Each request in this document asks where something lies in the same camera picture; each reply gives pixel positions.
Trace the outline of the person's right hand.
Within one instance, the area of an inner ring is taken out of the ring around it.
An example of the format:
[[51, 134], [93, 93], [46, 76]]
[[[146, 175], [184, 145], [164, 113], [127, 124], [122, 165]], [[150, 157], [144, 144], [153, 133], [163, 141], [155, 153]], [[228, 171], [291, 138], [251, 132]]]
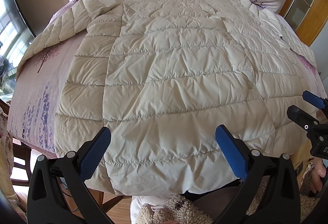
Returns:
[[313, 193], [320, 192], [323, 183], [322, 178], [326, 175], [326, 167], [323, 164], [321, 158], [315, 157], [314, 158], [314, 168], [311, 170], [311, 177], [310, 177], [310, 190]]

